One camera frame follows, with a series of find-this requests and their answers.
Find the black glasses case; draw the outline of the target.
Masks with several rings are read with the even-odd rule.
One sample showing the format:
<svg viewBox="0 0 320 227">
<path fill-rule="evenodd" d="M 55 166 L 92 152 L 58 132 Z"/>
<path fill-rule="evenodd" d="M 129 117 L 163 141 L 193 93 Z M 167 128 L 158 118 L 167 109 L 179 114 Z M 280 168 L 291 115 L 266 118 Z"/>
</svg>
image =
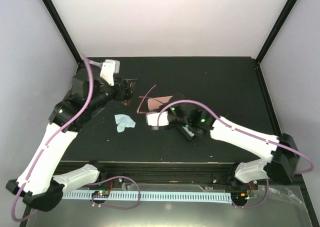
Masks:
<svg viewBox="0 0 320 227">
<path fill-rule="evenodd" d="M 196 139 L 196 135 L 193 134 L 186 126 L 177 126 L 176 129 L 186 138 L 187 141 L 191 142 Z"/>
</svg>

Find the pink glasses case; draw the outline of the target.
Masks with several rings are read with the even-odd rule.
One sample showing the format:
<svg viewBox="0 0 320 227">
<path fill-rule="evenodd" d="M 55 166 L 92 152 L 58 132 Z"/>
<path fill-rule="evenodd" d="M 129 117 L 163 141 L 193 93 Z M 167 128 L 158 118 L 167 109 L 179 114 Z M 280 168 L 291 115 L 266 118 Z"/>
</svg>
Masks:
<svg viewBox="0 0 320 227">
<path fill-rule="evenodd" d="M 161 105 L 164 105 L 169 102 L 172 98 L 172 95 L 162 96 L 162 97 L 151 97 L 147 100 L 147 107 L 150 112 L 159 109 Z"/>
</svg>

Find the light blue cleaning cloth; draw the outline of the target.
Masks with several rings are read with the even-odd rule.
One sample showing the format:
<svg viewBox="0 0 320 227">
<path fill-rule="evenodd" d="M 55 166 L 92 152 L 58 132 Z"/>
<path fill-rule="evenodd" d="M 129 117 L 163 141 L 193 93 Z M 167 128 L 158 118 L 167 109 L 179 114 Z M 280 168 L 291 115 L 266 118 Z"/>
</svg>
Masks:
<svg viewBox="0 0 320 227">
<path fill-rule="evenodd" d="M 191 138 L 195 136 L 187 127 L 183 126 L 182 128 Z"/>
</svg>

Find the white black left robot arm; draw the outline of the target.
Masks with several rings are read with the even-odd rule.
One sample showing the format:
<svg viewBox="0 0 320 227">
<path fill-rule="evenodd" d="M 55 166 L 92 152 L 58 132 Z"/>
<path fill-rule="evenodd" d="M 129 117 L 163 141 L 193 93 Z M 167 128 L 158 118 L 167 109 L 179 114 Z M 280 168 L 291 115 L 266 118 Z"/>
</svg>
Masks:
<svg viewBox="0 0 320 227">
<path fill-rule="evenodd" d="M 136 78 L 124 79 L 114 75 L 109 85 L 102 77 L 76 74 L 71 89 L 53 109 L 44 137 L 26 170 L 11 179 L 6 189 L 30 208 L 48 212 L 62 197 L 82 186 L 103 186 L 108 179 L 106 167 L 96 160 L 61 175 L 54 172 L 69 145 L 90 119 L 108 102 L 128 105 L 133 96 Z"/>
</svg>

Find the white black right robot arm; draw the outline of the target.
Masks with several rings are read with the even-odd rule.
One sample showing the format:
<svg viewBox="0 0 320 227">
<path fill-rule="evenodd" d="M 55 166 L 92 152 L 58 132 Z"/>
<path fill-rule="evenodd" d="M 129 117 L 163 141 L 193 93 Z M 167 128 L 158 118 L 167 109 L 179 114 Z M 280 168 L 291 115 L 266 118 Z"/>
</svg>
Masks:
<svg viewBox="0 0 320 227">
<path fill-rule="evenodd" d="M 235 163 L 227 176 L 228 185 L 234 189 L 254 180 L 271 179 L 282 185 L 290 185 L 300 157 L 295 152 L 293 137 L 283 133 L 269 135 L 237 125 L 224 117 L 215 118 L 206 108 L 186 102 L 178 97 L 168 101 L 168 128 L 176 127 L 191 141 L 208 134 L 213 140 L 239 147 L 258 159 Z"/>
</svg>

